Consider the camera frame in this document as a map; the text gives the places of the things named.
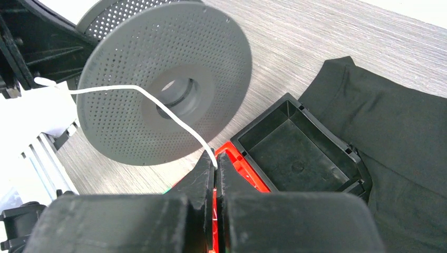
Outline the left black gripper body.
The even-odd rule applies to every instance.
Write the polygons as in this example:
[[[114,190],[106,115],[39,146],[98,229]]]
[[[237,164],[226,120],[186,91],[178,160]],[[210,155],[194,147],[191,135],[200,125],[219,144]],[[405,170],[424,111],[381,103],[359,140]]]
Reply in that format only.
[[[1,1],[1,95],[38,89],[80,76],[98,41],[39,1]]]

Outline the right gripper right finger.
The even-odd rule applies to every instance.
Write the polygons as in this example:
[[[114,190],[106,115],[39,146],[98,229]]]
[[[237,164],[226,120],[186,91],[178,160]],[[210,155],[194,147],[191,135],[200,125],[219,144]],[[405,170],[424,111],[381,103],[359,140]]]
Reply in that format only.
[[[366,203],[340,192],[262,193],[217,157],[220,252],[385,252]]]

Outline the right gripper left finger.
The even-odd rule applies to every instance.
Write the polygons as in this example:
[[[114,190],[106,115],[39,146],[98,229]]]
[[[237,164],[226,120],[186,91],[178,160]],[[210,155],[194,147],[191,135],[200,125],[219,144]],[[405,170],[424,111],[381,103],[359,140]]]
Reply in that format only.
[[[25,252],[207,252],[211,158],[165,194],[71,195],[42,213]]]

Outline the grey perforated cable spool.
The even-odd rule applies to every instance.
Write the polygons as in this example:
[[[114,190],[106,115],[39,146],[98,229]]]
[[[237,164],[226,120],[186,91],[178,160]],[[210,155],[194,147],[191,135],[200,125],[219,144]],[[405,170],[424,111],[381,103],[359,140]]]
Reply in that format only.
[[[226,13],[193,1],[152,7],[119,24],[87,60],[79,89],[127,88],[79,94],[81,128],[99,152],[120,163],[180,159],[200,143],[132,87],[211,141],[240,108],[251,73],[248,39]]]

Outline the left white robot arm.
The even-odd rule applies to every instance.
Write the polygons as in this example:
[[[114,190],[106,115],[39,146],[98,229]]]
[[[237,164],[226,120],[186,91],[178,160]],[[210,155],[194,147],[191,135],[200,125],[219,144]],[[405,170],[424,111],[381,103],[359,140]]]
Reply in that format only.
[[[38,89],[36,77],[67,81],[75,89],[97,44],[38,1],[1,1],[1,95],[13,99]],[[55,155],[68,138],[67,132],[58,138],[40,133],[20,154],[24,171],[39,178],[46,201],[75,191]]]

